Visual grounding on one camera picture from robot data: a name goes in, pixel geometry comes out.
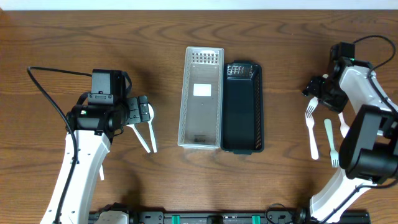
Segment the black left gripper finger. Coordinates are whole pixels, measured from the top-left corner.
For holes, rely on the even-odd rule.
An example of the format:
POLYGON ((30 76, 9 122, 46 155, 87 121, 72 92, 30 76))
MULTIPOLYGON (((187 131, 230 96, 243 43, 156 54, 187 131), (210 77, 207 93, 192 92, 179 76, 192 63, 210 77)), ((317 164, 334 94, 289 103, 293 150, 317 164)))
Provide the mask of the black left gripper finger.
POLYGON ((148 122, 150 120, 149 113, 149 102, 146 95, 142 95, 138 97, 139 102, 139 112, 141 116, 142 122, 148 122))
POLYGON ((128 98, 127 104, 129 108, 129 115, 126 121, 127 125, 137 124, 141 122, 141 115, 139 112, 139 102, 137 98, 128 98))

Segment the white plastic fork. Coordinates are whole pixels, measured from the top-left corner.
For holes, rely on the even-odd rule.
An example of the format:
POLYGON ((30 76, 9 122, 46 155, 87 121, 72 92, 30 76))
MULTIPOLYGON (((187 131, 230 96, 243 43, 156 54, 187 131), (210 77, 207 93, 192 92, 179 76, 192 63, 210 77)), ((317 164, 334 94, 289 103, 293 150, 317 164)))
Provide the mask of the white plastic fork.
POLYGON ((311 157, 313 160, 318 160, 319 159, 319 153, 318 153, 318 148, 315 140, 315 135, 313 132, 313 127, 315 125, 314 118, 311 113, 306 112, 305 113, 305 122, 308 128, 308 134, 310 138, 310 152, 311 152, 311 157))
POLYGON ((318 106, 318 98, 316 96, 314 96, 309 101, 309 104, 307 106, 306 112, 312 114, 315 111, 317 106, 318 106))

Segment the pale green plastic fork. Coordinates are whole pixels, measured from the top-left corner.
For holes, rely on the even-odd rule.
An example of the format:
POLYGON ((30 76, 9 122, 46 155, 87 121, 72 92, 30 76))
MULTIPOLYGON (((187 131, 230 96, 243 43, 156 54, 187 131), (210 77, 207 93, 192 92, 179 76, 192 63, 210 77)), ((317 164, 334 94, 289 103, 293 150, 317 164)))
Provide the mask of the pale green plastic fork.
POLYGON ((334 143, 334 138, 333 138, 333 128, 332 128, 331 120, 325 119, 324 125, 325 125, 326 135, 327 135, 329 145, 330 145, 331 165, 333 168, 338 168, 339 167, 339 155, 338 155, 337 150, 335 149, 335 143, 334 143))

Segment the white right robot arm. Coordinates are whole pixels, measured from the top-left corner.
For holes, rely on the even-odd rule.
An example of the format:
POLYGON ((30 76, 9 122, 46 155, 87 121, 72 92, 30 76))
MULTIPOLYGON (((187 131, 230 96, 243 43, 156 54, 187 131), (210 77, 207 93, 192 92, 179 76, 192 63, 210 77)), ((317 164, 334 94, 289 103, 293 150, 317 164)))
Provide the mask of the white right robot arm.
POLYGON ((339 166, 326 186, 311 197, 297 223, 337 223, 343 212, 371 189, 397 184, 397 105, 386 95, 369 62, 352 56, 331 59, 328 77, 312 80, 307 93, 342 112, 356 114, 338 151, 339 166))

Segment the white spoon under left arm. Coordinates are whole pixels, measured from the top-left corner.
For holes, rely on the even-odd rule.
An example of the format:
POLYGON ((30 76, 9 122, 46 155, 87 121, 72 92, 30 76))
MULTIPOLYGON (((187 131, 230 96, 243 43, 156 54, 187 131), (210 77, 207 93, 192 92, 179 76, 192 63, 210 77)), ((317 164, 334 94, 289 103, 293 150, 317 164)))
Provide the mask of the white spoon under left arm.
POLYGON ((103 170, 103 165, 100 166, 99 168, 99 177, 101 181, 104 181, 104 170, 103 170))

